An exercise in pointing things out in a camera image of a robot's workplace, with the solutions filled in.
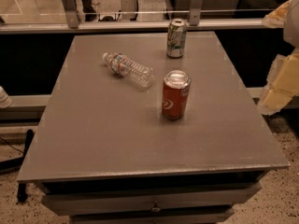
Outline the clear plastic water bottle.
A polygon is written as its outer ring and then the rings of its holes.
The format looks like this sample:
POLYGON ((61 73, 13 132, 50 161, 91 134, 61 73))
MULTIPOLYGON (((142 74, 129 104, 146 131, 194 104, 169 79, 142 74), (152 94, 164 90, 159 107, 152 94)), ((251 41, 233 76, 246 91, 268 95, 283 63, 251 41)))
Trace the clear plastic water bottle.
POLYGON ((103 54, 103 60, 112 72, 126 78, 142 90, 148 89, 154 81, 152 68, 138 63, 124 54, 106 52, 103 54))

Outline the grey metal railing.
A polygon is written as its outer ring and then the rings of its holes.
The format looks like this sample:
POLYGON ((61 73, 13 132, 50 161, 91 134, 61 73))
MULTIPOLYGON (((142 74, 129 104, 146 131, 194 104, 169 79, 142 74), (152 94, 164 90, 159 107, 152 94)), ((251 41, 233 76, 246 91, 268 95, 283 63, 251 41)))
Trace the grey metal railing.
POLYGON ((95 31, 163 31, 177 12, 166 0, 108 0, 99 15, 114 14, 114 21, 85 21, 79 0, 0 0, 3 34, 86 33, 95 31))

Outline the orange soda can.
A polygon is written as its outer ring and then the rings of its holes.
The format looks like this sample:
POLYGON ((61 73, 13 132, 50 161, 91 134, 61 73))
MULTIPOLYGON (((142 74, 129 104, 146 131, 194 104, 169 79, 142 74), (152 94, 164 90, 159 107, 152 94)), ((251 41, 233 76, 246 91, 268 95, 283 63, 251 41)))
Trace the orange soda can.
POLYGON ((172 70, 164 77, 162 112, 169 119, 179 119, 184 115, 191 79, 181 70, 172 70))

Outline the green white soda can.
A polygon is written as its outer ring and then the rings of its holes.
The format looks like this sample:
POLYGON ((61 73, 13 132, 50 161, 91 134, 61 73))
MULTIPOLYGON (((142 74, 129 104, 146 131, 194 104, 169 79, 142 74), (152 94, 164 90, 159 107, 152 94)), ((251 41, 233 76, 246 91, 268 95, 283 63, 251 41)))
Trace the green white soda can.
POLYGON ((167 32, 166 54, 171 58, 180 58, 184 54, 187 35, 187 23, 181 18, 170 21, 167 32))

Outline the round drawer knob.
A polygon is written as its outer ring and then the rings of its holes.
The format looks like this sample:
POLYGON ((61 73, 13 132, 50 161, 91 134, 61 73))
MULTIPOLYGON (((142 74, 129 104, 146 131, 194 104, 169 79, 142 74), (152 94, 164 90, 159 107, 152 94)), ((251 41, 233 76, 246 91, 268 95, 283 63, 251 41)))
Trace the round drawer knob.
POLYGON ((162 209, 161 209, 161 207, 159 207, 158 205, 153 205, 153 207, 150 209, 150 211, 151 212, 153 212, 153 213, 158 213, 158 212, 160 212, 162 209))

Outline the grey drawer cabinet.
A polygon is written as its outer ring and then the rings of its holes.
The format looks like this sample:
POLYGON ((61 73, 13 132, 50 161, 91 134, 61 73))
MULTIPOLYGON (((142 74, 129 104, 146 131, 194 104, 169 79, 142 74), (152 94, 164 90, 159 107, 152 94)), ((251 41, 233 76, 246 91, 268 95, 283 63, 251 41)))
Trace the grey drawer cabinet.
POLYGON ((213 33, 191 33, 168 58, 163 34, 73 40, 18 174, 71 224, 211 224, 288 162, 213 33), (145 90, 104 53, 153 69, 145 90), (164 77, 191 79, 184 115, 162 112, 164 77), (153 213, 153 205, 161 211, 153 213))

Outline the white cup edge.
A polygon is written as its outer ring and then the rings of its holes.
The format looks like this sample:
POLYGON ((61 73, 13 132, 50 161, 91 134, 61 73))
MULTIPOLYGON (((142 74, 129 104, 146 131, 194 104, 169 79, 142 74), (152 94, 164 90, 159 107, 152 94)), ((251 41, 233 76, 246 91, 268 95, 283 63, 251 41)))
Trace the white cup edge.
POLYGON ((0 86, 0 108, 7 108, 12 105, 12 99, 6 91, 0 86))

